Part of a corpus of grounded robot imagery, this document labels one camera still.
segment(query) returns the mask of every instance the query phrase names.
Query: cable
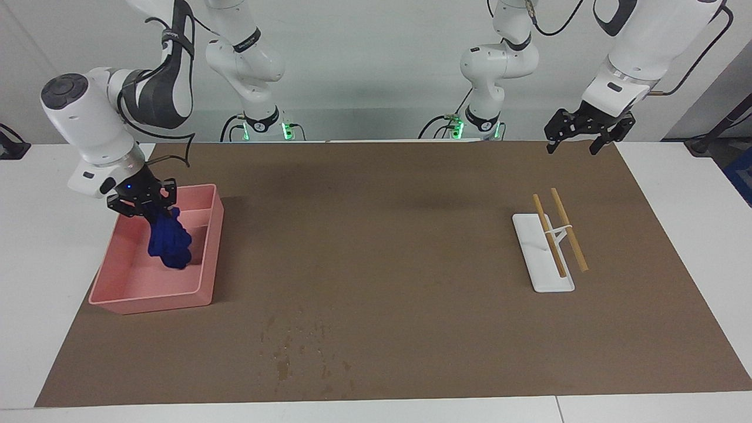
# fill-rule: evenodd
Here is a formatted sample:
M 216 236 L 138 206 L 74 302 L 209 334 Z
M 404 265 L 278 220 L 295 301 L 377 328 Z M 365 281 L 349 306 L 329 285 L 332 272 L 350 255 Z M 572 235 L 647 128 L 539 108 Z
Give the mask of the cable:
M 21 138 L 21 135 L 18 135 L 18 133 L 16 131 L 12 130 L 11 128 L 9 128 L 8 125 L 4 125 L 4 124 L 0 123 L 0 128 L 5 129 L 9 133 L 11 133 L 14 137 L 18 138 L 18 140 L 21 141 L 22 143 L 24 143 L 24 144 L 26 143 L 25 141 L 23 141 L 23 138 Z
M 423 127 L 423 130 L 420 131 L 420 135 L 418 135 L 418 139 L 422 139 L 423 138 L 423 134 L 426 133 L 426 131 L 428 130 L 428 128 L 431 125 L 433 125 L 434 122 L 437 122 L 437 121 L 439 121 L 441 119 L 445 119 L 446 120 L 447 118 L 444 117 L 444 115 L 440 115 L 440 116 L 434 117 L 433 119 L 429 120 L 429 122 L 426 123 L 426 125 Z
M 232 128 L 230 128 L 230 134 L 229 134 L 230 142 L 232 142 L 232 131 L 234 131 L 235 129 L 238 129 L 238 128 L 245 131 L 245 126 L 243 126 L 243 125 L 235 125 Z
M 458 114 L 459 113 L 459 110 L 465 105 L 465 102 L 468 101 L 468 98 L 470 97 L 470 93 L 472 93 L 472 88 L 470 88 L 470 90 L 468 91 L 468 93 L 465 94 L 465 98 L 462 99 L 462 102 L 457 107 L 457 110 L 454 111 L 454 114 Z M 445 129 L 444 133 L 441 134 L 442 138 L 444 138 L 445 136 L 447 136 L 447 129 Z
M 303 132 L 303 141 L 308 141 L 308 138 L 305 138 L 305 129 L 303 129 L 303 125 L 300 123 L 291 123 L 290 128 L 300 128 L 300 132 Z
M 441 138 L 443 139 L 447 135 L 447 129 L 452 129 L 452 126 L 451 125 L 446 125 L 446 126 L 442 126 L 441 128 L 437 129 L 436 133 L 433 134 L 433 138 L 434 139 L 436 139 L 436 137 L 438 136 L 438 132 L 441 131 L 442 129 L 444 130 L 444 134 L 441 136 Z
M 499 141 L 504 141 L 504 135 L 507 135 L 507 124 L 504 122 L 499 122 L 499 125 L 504 125 L 504 132 L 502 132 L 502 138 Z
M 725 131 L 727 131 L 727 130 L 729 130 L 729 129 L 731 129 L 731 128 L 733 128 L 734 126 L 737 126 L 737 125 L 741 125 L 741 124 L 742 124 L 742 123 L 744 123 L 744 122 L 745 122 L 746 120 L 749 120 L 749 118 L 750 118 L 750 117 L 752 117 L 752 113 L 749 113 L 749 114 L 748 114 L 747 116 L 744 116 L 744 117 L 743 117 L 742 119 L 739 119 L 739 120 L 737 120 L 736 122 L 734 122 L 734 124 L 732 124 L 732 125 L 729 125 L 729 127 L 728 127 L 728 128 L 726 128 L 726 129 L 724 130 L 724 132 L 725 132 Z M 706 132 L 706 133 L 704 133 L 704 134 L 700 134 L 700 135 L 695 135 L 695 136 L 693 136 L 692 138 L 687 138 L 687 139 L 700 139 L 700 138 L 702 138 L 702 137 L 706 136 L 707 134 L 709 134 L 709 132 Z
M 165 29 L 170 29 L 170 25 L 168 25 L 167 22 L 165 22 L 164 20 L 161 20 L 160 18 L 158 18 L 156 16 L 150 16 L 150 17 L 144 19 L 144 23 L 149 23 L 149 22 L 153 22 L 153 21 L 161 23 L 165 27 Z
M 220 142 L 225 141 L 225 133 L 227 132 L 227 128 L 230 126 L 230 123 L 235 120 L 240 119 L 237 114 L 233 114 L 226 122 L 225 126 L 222 127 L 222 133 L 220 134 Z
M 535 29 L 537 29 L 538 32 L 541 33 L 541 35 L 544 35 L 546 37 L 553 37 L 554 35 L 558 35 L 559 33 L 561 33 L 561 31 L 563 31 L 569 25 L 572 19 L 575 18 L 575 15 L 580 10 L 580 6 L 582 6 L 584 1 L 585 0 L 580 0 L 577 3 L 577 6 L 575 6 L 575 9 L 572 11 L 572 14 L 570 14 L 569 18 L 566 20 L 566 22 L 564 22 L 564 25 L 562 25 L 561 28 L 557 29 L 554 32 L 545 32 L 543 29 L 541 29 L 541 27 L 538 26 L 538 18 L 535 16 L 535 9 L 532 6 L 532 2 L 530 0 L 525 0 L 525 3 L 527 6 L 528 14 L 530 15 L 530 19 L 532 20 L 532 24 L 535 27 Z
M 671 94 L 676 93 L 679 90 L 679 88 L 681 88 L 681 86 L 684 85 L 684 82 L 686 82 L 687 78 L 689 78 L 692 72 L 694 72 L 697 65 L 699 65 L 702 59 L 705 57 L 705 54 L 708 54 L 708 51 L 710 51 L 710 49 L 713 48 L 715 43 L 717 43 L 718 40 L 720 40 L 721 37 L 723 37 L 723 35 L 726 34 L 729 28 L 731 28 L 731 24 L 734 23 L 734 13 L 731 12 L 731 9 L 729 9 L 726 5 L 722 5 L 719 10 L 726 13 L 726 15 L 729 17 L 729 21 L 726 23 L 726 26 L 724 26 L 723 29 L 721 29 L 718 35 L 715 38 L 713 38 L 713 41 L 711 41 L 710 44 L 708 44 L 708 46 L 702 51 L 702 53 L 699 55 L 697 60 L 695 60 L 695 62 L 690 67 L 690 70 L 688 70 L 687 73 L 684 75 L 684 78 L 682 78 L 681 81 L 679 81 L 679 84 L 677 84 L 676 87 L 674 87 L 674 89 L 671 91 L 651 91 L 648 95 L 670 96 Z
M 201 20 L 199 20 L 199 19 L 198 19 L 197 17 L 193 17 L 193 20 L 195 20 L 195 22 L 196 22 L 196 23 L 198 23 L 199 25 L 203 26 L 203 27 L 204 27 L 204 29 L 206 29 L 207 31 L 211 32 L 212 34 L 214 34 L 214 35 L 219 35 L 219 34 L 217 34 L 216 32 L 212 31 L 212 30 L 211 30 L 211 28 L 209 28 L 208 26 L 206 26 L 206 25 L 205 25 L 205 24 L 204 24 L 204 23 L 203 23 L 203 22 L 202 22 Z

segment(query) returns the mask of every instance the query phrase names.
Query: pink tray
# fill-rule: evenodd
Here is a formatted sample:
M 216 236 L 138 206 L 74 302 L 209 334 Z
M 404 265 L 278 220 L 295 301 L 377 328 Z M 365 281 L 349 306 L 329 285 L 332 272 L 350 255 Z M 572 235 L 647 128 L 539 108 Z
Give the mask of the pink tray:
M 150 257 L 149 223 L 118 216 L 89 304 L 121 315 L 206 306 L 214 292 L 224 207 L 212 184 L 179 187 L 178 220 L 193 237 L 193 260 L 183 270 Z

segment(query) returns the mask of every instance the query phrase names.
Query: brown mat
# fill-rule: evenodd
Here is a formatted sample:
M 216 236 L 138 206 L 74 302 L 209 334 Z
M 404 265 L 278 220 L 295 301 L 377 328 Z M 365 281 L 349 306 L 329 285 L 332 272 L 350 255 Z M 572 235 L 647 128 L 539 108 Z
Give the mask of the brown mat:
M 214 303 L 84 303 L 37 406 L 752 390 L 615 148 L 196 145 L 191 161 L 154 170 L 219 187 Z M 570 294 L 532 290 L 511 221 L 534 192 L 554 211 L 550 187 L 592 268 Z

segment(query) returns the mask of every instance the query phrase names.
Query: blue towel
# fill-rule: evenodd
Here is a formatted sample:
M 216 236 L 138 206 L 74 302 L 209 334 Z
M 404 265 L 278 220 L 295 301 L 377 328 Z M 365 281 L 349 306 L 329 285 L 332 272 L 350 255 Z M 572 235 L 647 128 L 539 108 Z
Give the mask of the blue towel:
M 191 261 L 191 253 L 188 250 L 192 241 L 190 234 L 177 221 L 180 209 L 174 207 L 171 210 L 172 217 L 164 213 L 156 213 L 156 223 L 151 225 L 151 237 L 149 238 L 149 255 L 159 256 L 165 266 L 172 269 L 185 269 Z

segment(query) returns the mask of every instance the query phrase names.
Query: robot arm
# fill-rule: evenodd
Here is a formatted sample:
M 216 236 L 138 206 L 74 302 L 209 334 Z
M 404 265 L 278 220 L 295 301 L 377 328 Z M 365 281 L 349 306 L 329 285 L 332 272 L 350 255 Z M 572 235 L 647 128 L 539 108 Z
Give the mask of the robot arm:
M 206 60 L 238 93 L 246 127 L 254 138 L 279 136 L 284 129 L 284 112 L 271 96 L 269 83 L 284 75 L 283 57 L 261 36 L 250 12 L 248 0 L 205 0 L 215 30 L 220 35 L 209 41 Z
M 81 155 L 68 186 L 95 198 L 115 190 L 108 207 L 154 221 L 156 214 L 168 214 L 175 203 L 174 179 L 154 177 L 116 110 L 139 123 L 166 129 L 188 118 L 193 108 L 195 24 L 184 0 L 129 0 L 129 4 L 144 12 L 147 22 L 169 26 L 162 33 L 158 69 L 95 68 L 85 75 L 61 75 L 44 86 L 41 101 L 52 124 Z M 162 195 L 163 188 L 167 196 Z
M 609 22 L 596 19 L 604 31 L 617 36 L 593 82 L 574 113 L 559 109 L 545 127 L 553 153 L 559 143 L 580 134 L 598 134 L 590 146 L 597 154 L 624 139 L 634 126 L 630 109 L 663 78 L 717 14 L 722 0 L 619 0 Z
M 462 74 L 472 83 L 465 119 L 471 133 L 480 138 L 493 136 L 504 103 L 502 79 L 532 74 L 538 67 L 538 48 L 532 43 L 532 22 L 526 0 L 499 0 L 493 28 L 502 36 L 500 44 L 485 44 L 462 55 Z

